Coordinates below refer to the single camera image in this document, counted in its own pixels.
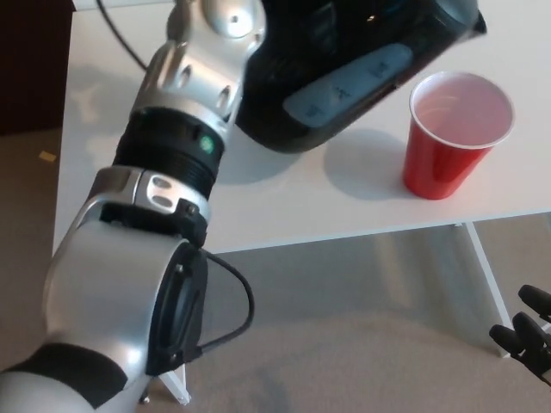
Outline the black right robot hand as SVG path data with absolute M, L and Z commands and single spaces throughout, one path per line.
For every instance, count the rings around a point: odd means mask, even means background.
M 550 324 L 550 294 L 540 288 L 524 285 L 519 298 Z M 550 385 L 550 333 L 532 317 L 520 311 L 512 319 L 513 329 L 495 324 L 489 331 L 493 341 L 520 362 L 546 385 Z

